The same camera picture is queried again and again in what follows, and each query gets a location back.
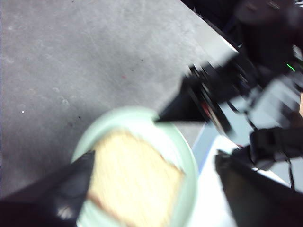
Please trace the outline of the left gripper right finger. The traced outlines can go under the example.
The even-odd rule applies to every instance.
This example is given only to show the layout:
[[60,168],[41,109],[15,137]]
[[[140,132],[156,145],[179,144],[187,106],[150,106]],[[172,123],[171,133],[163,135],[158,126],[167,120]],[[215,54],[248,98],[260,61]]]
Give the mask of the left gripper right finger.
[[237,226],[301,227],[303,195],[219,151],[215,169]]

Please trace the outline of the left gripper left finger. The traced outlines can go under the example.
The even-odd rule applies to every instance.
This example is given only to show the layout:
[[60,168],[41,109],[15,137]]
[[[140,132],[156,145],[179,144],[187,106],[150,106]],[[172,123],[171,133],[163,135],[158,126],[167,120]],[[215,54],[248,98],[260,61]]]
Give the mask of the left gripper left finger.
[[74,227],[86,199],[94,151],[0,200],[2,227]]

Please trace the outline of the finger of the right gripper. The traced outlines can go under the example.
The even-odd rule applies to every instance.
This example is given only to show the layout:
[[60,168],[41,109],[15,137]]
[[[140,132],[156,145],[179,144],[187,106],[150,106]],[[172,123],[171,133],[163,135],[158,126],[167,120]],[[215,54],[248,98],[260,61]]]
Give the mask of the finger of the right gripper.
[[159,122],[206,122],[205,112],[198,106],[194,93],[197,83],[183,79],[179,92],[159,112]]

